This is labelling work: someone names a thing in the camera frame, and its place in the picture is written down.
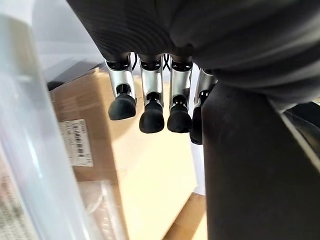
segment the barcode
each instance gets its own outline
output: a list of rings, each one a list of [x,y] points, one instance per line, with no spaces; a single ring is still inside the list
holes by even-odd
[[[73,128],[73,133],[74,133],[74,138],[75,138],[75,146],[76,146],[76,152],[77,152],[77,156],[78,158],[83,158],[85,157],[84,155],[84,146],[83,146],[83,141],[81,138],[81,133],[78,127],[77,123],[73,123],[72,124],[72,128]]]

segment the black fabric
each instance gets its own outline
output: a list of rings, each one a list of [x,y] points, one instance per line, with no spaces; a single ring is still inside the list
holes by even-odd
[[[320,239],[320,174],[265,97],[218,83],[202,127],[210,240]]]
[[[281,106],[320,95],[320,1],[68,0],[102,55],[192,56]]]

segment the clear plastic sheet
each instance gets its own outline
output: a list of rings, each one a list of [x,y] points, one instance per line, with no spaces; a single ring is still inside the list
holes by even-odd
[[[78,182],[87,213],[94,219],[105,240],[125,240],[110,181]]]

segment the cardboard box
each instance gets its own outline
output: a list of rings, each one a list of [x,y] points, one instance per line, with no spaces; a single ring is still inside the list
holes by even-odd
[[[196,186],[188,134],[139,130],[144,111],[135,79],[136,116],[111,121],[109,75],[98,68],[51,91],[59,122],[84,120],[93,166],[73,166],[79,182],[109,180],[130,240],[161,240]],[[169,85],[164,85],[165,121]]]
[[[193,193],[163,240],[207,240],[206,197]]]

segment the white wall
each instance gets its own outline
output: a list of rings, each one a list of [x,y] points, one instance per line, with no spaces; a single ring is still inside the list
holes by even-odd
[[[73,79],[103,62],[66,0],[35,0],[32,32],[44,79]]]

